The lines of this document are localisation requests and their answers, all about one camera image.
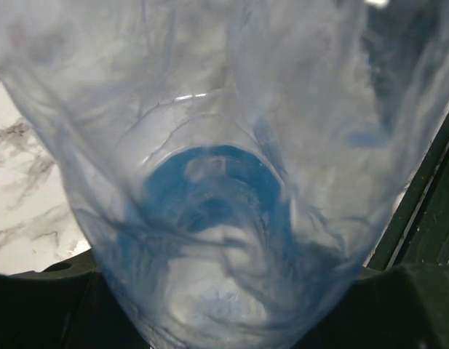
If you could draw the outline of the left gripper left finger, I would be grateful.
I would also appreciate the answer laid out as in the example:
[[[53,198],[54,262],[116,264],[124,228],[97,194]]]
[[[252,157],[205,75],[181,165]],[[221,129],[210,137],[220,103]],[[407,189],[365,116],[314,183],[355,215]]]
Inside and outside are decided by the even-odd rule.
[[[0,274],[0,348],[143,348],[91,251]]]

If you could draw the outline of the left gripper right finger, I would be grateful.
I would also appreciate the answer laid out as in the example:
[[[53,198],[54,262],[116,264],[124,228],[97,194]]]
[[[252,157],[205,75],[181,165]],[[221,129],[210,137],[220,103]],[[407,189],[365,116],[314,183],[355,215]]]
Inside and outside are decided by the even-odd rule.
[[[449,266],[357,281],[314,333],[321,348],[449,348]]]

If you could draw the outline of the clear bottle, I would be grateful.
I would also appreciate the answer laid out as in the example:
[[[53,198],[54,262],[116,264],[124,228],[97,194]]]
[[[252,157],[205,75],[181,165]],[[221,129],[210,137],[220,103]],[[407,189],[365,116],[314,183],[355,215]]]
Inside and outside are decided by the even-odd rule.
[[[0,1],[0,79],[154,348],[289,348],[449,103],[449,1]]]

